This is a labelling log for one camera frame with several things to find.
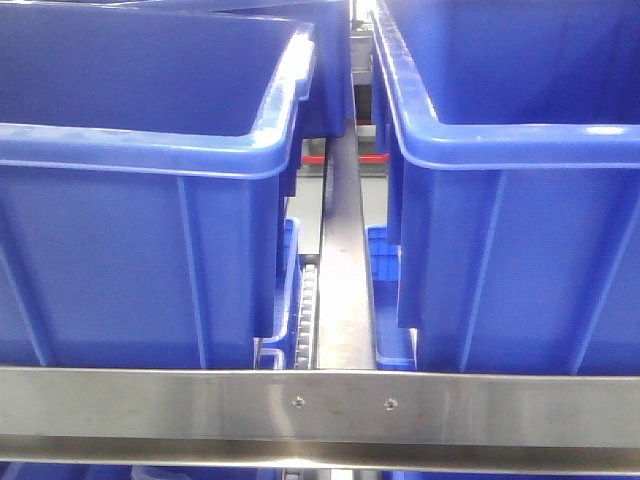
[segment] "metal frame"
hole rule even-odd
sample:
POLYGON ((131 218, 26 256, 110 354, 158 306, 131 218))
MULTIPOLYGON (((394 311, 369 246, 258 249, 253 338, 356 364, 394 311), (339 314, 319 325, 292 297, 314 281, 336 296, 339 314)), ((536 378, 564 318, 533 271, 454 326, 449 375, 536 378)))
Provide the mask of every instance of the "metal frame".
POLYGON ((325 165, 318 370, 2 367, 0 460, 640 474, 640 378, 371 370, 355 122, 325 165))

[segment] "plastic bin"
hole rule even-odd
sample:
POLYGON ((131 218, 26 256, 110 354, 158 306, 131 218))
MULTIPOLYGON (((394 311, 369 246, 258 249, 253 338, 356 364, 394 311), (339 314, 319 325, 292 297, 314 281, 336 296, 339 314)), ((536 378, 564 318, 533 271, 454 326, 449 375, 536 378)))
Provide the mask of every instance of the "plastic bin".
POLYGON ((298 306, 302 270, 298 255, 297 218, 287 218, 284 234, 284 275, 276 280, 275 317, 273 336, 262 342, 260 368, 293 368, 295 362, 298 306))
POLYGON ((278 470, 11 463, 0 480, 277 480, 278 470))
POLYGON ((251 368, 310 27, 0 13, 0 362, 251 368))
POLYGON ((640 3, 378 6, 418 369, 639 374, 640 3))
POLYGON ((408 328, 398 328, 398 247, 387 242, 387 228, 367 228, 373 313, 376 334, 376 362, 380 370, 416 369, 413 340, 408 328))
POLYGON ((351 88, 348 1, 142 0, 126 3, 171 10, 268 15, 312 23, 317 62, 309 100, 300 106, 300 140, 302 137, 339 137, 344 134, 345 119, 350 114, 349 109, 352 109, 349 105, 351 96, 347 95, 347 89, 351 88))

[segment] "bin rim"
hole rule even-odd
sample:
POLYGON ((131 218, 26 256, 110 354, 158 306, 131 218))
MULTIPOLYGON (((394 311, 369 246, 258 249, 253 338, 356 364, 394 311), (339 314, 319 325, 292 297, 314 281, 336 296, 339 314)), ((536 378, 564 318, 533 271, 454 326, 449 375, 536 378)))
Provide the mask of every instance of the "bin rim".
POLYGON ((133 2, 115 2, 113 6, 145 6, 158 8, 203 9, 208 11, 250 10, 256 8, 287 7, 324 3, 346 3, 346 0, 135 0, 133 2))
POLYGON ((212 22, 284 22, 293 28, 247 134, 194 135, 0 123, 0 165, 241 179, 272 177, 287 166, 298 102, 308 96, 315 64, 311 24, 224 13, 0 0, 0 7, 8 5, 57 11, 99 9, 102 15, 207 17, 212 22))
POLYGON ((440 122, 385 0, 376 0, 371 13, 375 55, 408 162, 439 170, 640 168, 640 125, 440 122))

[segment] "stainless steel bar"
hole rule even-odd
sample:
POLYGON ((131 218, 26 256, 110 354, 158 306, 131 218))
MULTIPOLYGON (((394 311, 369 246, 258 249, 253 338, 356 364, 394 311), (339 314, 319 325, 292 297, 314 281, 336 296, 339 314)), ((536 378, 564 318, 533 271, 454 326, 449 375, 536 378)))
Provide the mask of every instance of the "stainless steel bar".
POLYGON ((320 245, 317 368, 374 369, 371 278, 355 121, 327 141, 320 245))
POLYGON ((4 367, 0 385, 4 435, 640 449, 631 377, 4 367))

